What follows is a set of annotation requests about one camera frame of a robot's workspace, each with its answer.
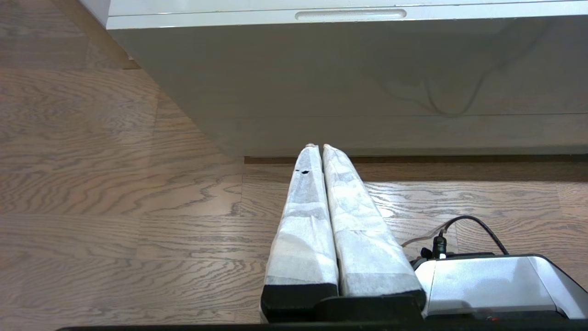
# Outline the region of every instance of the wire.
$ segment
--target wire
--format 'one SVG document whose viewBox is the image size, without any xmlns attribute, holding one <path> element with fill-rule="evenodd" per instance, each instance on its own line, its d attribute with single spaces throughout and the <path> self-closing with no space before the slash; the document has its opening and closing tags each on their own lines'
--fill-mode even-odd
<svg viewBox="0 0 588 331">
<path fill-rule="evenodd" d="M 464 215 L 464 216 L 459 216 L 459 217 L 455 217 L 454 219 L 451 219 L 439 226 L 437 226 L 435 229 L 431 230 L 430 232 L 424 234 L 421 237 L 418 238 L 414 238 L 414 239 L 410 239 L 406 242 L 404 242 L 401 246 L 402 247 L 406 247 L 409 244 L 412 244 L 416 241 L 421 241 L 421 240 L 426 240 L 426 239 L 431 239 L 435 236 L 437 236 L 437 231 L 439 232 L 439 236 L 443 236 L 443 233 L 446 233 L 447 230 L 449 229 L 449 227 L 459 221 L 459 220 L 472 220 L 475 221 L 477 224 L 479 224 L 484 230 L 486 230 L 486 232 L 490 235 L 490 237 L 492 238 L 492 240 L 494 240 L 494 242 L 496 243 L 496 245 L 498 246 L 498 248 L 500 248 L 500 250 L 502 251 L 502 253 L 504 255 L 509 255 L 509 252 L 506 250 L 506 248 L 504 247 L 504 245 L 502 245 L 502 242 L 500 242 L 500 239 L 498 239 L 498 237 L 494 234 L 494 232 L 492 232 L 492 230 L 486 225 L 486 223 L 482 222 L 481 220 L 479 220 L 476 217 L 473 216 L 468 216 L 468 215 Z"/>
<path fill-rule="evenodd" d="M 486 230 L 486 232 L 490 235 L 492 240 L 494 240 L 494 242 L 496 243 L 498 248 L 500 248 L 500 250 L 502 251 L 502 254 L 509 255 L 509 252 L 506 250 L 505 246 L 502 245 L 502 242 L 500 242 L 500 239 L 498 239 L 498 237 L 494 234 L 494 232 L 492 232 L 492 230 L 486 225 L 486 223 L 482 222 L 480 219 L 473 217 L 473 216 L 464 215 L 464 216 L 459 216 L 459 217 L 456 217 L 456 218 L 448 221 L 447 223 L 445 223 L 445 228 L 443 230 L 441 230 L 441 232 L 439 232 L 439 236 L 443 237 L 443 232 L 447 232 L 447 230 L 449 229 L 451 224 L 453 224 L 459 220 L 472 220 L 472 221 L 476 222 L 477 224 L 479 224 L 484 230 Z"/>
</svg>

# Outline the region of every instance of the hardwood floorboard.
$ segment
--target hardwood floorboard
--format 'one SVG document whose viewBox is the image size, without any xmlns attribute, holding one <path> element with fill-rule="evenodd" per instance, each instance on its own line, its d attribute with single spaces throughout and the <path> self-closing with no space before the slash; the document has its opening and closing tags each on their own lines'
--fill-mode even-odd
<svg viewBox="0 0 588 331">
<path fill-rule="evenodd" d="M 207 310 L 108 308 L 0 308 L 2 331 L 55 331 L 68 326 L 233 323 L 236 313 Z"/>
<path fill-rule="evenodd" d="M 149 166 L 158 173 L 235 174 L 243 172 L 243 158 L 223 155 L 173 101 L 161 94 Z"/>
<path fill-rule="evenodd" d="M 243 175 L 241 216 L 280 220 L 293 165 L 247 165 Z"/>
<path fill-rule="evenodd" d="M 253 310 L 263 263 L 30 257 L 20 307 Z"/>
<path fill-rule="evenodd" d="M 0 173 L 147 171 L 152 133 L 36 130 L 2 143 Z"/>
<path fill-rule="evenodd" d="M 0 38 L 0 67 L 25 69 L 82 69 L 86 37 Z"/>
<path fill-rule="evenodd" d="M 558 183 L 557 190 L 562 205 L 562 213 L 566 218 L 588 219 L 587 182 Z"/>
<path fill-rule="evenodd" d="M 0 38 L 85 37 L 50 1 L 0 0 Z"/>
<path fill-rule="evenodd" d="M 364 181 L 588 181 L 587 162 L 435 162 L 354 165 Z"/>
<path fill-rule="evenodd" d="M 0 251 L 0 309 L 18 305 L 16 301 L 21 295 L 25 276 L 24 260 L 22 253 Z"/>
<path fill-rule="evenodd" d="M 144 260 L 265 262 L 279 219 L 152 217 L 141 220 L 137 255 Z"/>
<path fill-rule="evenodd" d="M 237 216 L 241 175 L 0 174 L 0 213 Z"/>
<path fill-rule="evenodd" d="M 1 216 L 0 250 L 54 259 L 134 258 L 139 220 L 129 217 L 9 215 Z"/>
<path fill-rule="evenodd" d="M 556 185 L 539 181 L 366 181 L 384 217 L 554 219 Z"/>
<path fill-rule="evenodd" d="M 237 324 L 259 324 L 260 320 L 258 310 L 238 310 L 235 312 L 235 323 Z"/>
<path fill-rule="evenodd" d="M 86 69 L 120 69 L 120 66 L 108 58 L 93 42 L 88 42 L 88 49 L 86 50 L 85 56 L 85 67 Z"/>
<path fill-rule="evenodd" d="M 159 88 L 141 70 L 0 69 L 3 140 L 37 130 L 149 131 Z"/>
<path fill-rule="evenodd" d="M 586 220 L 483 219 L 510 254 L 542 254 L 588 288 L 588 262 L 580 252 L 588 250 Z M 476 223 L 459 221 L 457 238 L 461 253 L 492 251 L 496 244 Z"/>
</svg>

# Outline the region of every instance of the black connector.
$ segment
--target black connector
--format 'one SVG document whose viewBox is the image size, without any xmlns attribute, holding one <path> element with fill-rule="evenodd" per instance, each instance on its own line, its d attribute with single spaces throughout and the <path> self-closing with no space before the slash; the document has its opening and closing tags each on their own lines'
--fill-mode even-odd
<svg viewBox="0 0 588 331">
<path fill-rule="evenodd" d="M 444 259 L 447 257 L 447 239 L 443 238 L 443 234 L 440 233 L 433 239 L 433 258 Z"/>
</svg>

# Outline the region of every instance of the wooden floor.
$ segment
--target wooden floor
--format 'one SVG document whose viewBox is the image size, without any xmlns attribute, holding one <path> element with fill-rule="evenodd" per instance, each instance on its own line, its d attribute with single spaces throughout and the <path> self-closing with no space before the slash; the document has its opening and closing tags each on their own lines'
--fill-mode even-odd
<svg viewBox="0 0 588 331">
<path fill-rule="evenodd" d="M 400 241 L 471 214 L 588 287 L 588 164 L 357 168 Z M 221 155 L 48 0 L 0 0 L 0 330 L 257 322 L 291 171 Z M 449 240 L 497 251 L 467 222 Z"/>
</svg>

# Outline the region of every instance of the power cord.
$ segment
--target power cord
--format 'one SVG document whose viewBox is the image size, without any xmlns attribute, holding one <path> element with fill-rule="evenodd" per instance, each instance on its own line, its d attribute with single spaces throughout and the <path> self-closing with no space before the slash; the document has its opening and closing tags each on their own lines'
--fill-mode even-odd
<svg viewBox="0 0 588 331">
<path fill-rule="evenodd" d="M 490 237 L 492 238 L 492 240 L 494 240 L 494 242 L 496 243 L 496 245 L 498 246 L 498 248 L 500 248 L 500 251 L 502 251 L 502 253 L 504 255 L 509 255 L 509 252 L 506 250 L 505 246 L 502 245 L 502 242 L 500 241 L 500 239 L 498 239 L 498 237 L 494 234 L 494 232 L 492 232 L 492 230 L 490 229 L 490 227 L 488 227 L 486 225 L 486 223 L 482 222 L 477 217 L 468 216 L 468 215 L 455 217 L 455 218 L 453 218 L 453 219 L 451 219 L 451 220 L 443 223 L 441 226 L 435 228 L 433 230 L 433 234 L 431 234 L 431 235 L 425 235 L 423 237 L 411 239 L 411 240 L 403 243 L 401 246 L 402 247 L 405 247 L 406 245 L 408 245 L 410 243 L 413 243 L 415 241 L 420 241 L 420 240 L 423 240 L 423 239 L 430 239 L 430 238 L 432 238 L 435 235 L 435 233 L 437 231 L 440 230 L 439 231 L 439 235 L 437 235 L 433 239 L 433 251 L 429 251 L 428 249 L 423 249 L 422 252 L 427 252 L 434 259 L 444 259 L 446 257 L 447 240 L 443 237 L 443 234 L 444 233 L 447 233 L 447 230 L 449 229 L 449 227 L 453 223 L 455 223 L 455 222 L 457 222 L 459 220 L 472 220 L 472 221 L 475 221 L 477 224 L 479 224 L 486 231 L 486 233 L 488 233 L 490 235 Z"/>
</svg>

